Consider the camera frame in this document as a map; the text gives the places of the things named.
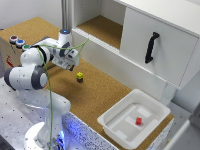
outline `red block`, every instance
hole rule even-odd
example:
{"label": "red block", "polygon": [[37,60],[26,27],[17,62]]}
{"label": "red block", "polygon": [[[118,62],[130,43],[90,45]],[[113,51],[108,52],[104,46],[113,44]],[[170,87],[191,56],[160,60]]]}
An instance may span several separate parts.
{"label": "red block", "polygon": [[142,118],[138,118],[136,119],[136,125],[141,125],[142,124]]}

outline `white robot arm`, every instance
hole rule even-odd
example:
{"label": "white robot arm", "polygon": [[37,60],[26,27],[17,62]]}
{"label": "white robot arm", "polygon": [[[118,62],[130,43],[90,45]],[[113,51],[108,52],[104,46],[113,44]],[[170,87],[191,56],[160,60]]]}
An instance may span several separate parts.
{"label": "white robot arm", "polygon": [[[78,51],[75,49],[58,49],[70,48],[71,43],[71,34],[67,30],[60,30],[58,40],[46,38],[32,45],[29,50],[23,52],[21,55],[20,60],[22,67],[9,68],[4,74],[5,82],[8,86],[19,91],[19,98],[23,103],[32,107],[47,108],[45,112],[45,123],[37,136],[33,139],[37,141],[34,142],[36,145],[33,147],[38,147],[38,150],[47,150],[49,147],[55,150],[66,150],[64,139],[59,138],[61,137],[63,129],[62,115],[69,112],[71,104],[66,98],[52,93],[54,121],[51,140],[54,142],[53,145],[50,146],[50,93],[49,90],[43,89],[47,83],[47,75],[42,66],[44,65],[43,60],[45,63],[48,63],[50,61],[50,56],[53,55],[54,58],[52,62],[55,65],[73,71],[74,66],[79,64]],[[25,150],[31,146],[32,145],[25,145]]]}

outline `metal pole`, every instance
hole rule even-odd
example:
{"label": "metal pole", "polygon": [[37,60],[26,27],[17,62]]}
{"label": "metal pole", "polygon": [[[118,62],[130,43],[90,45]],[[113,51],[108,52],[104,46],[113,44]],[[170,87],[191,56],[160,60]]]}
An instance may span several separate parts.
{"label": "metal pole", "polygon": [[67,8],[66,8],[66,0],[62,0],[62,28],[67,29]]}

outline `yellow block with black dot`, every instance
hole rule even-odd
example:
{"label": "yellow block with black dot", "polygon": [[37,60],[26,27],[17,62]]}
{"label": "yellow block with black dot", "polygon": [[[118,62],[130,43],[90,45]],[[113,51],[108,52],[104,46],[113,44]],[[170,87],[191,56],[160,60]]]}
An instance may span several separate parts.
{"label": "yellow block with black dot", "polygon": [[79,72],[76,74],[77,79],[83,79],[83,73]]}

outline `cabinet door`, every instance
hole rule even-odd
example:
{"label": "cabinet door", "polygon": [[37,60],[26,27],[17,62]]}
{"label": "cabinet door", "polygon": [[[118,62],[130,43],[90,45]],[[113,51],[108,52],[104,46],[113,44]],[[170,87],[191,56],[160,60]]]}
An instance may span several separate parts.
{"label": "cabinet door", "polygon": [[[149,41],[156,32],[151,56],[145,63]],[[179,86],[198,38],[133,9],[127,8],[120,54]]]}

